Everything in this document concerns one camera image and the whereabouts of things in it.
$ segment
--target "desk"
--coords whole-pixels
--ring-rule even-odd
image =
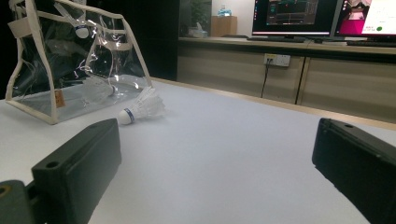
[[[318,121],[347,119],[394,146],[395,125],[153,84],[167,114],[120,127],[123,163],[90,223],[367,223],[311,162]],[[32,181],[32,166],[128,104],[50,126],[1,101],[0,181]]]

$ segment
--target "computer monitor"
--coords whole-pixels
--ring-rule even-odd
[[[252,36],[330,36],[338,0],[255,0]]]
[[[341,0],[334,35],[396,40],[395,0]]]

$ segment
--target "white shuttlecock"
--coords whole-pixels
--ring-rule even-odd
[[[121,124],[130,124],[135,119],[160,116],[164,111],[165,105],[158,92],[154,88],[145,87],[132,105],[119,113],[117,120]]]
[[[79,38],[84,39],[88,37],[90,31],[88,31],[88,26],[85,24],[85,21],[83,21],[81,18],[79,18],[79,20],[74,19],[59,3],[55,3],[54,6],[56,9],[58,9],[59,13],[61,13],[61,15],[64,16],[66,20],[75,28],[76,35]]]
[[[114,93],[114,87],[99,77],[86,77],[82,83],[84,85],[83,99],[89,104],[101,104],[108,96]]]

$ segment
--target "transparent tote bag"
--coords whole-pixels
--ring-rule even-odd
[[[10,0],[18,63],[6,102],[49,124],[134,99],[151,86],[120,14],[67,0]]]

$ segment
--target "electrical socket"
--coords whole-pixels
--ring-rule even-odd
[[[271,65],[288,67],[290,63],[290,55],[283,54],[265,54],[264,55],[264,64],[267,64],[268,60],[271,60]]]
[[[276,54],[267,54],[266,53],[264,55],[264,64],[267,64],[268,60],[271,60],[271,62],[269,62],[269,64],[276,65]]]

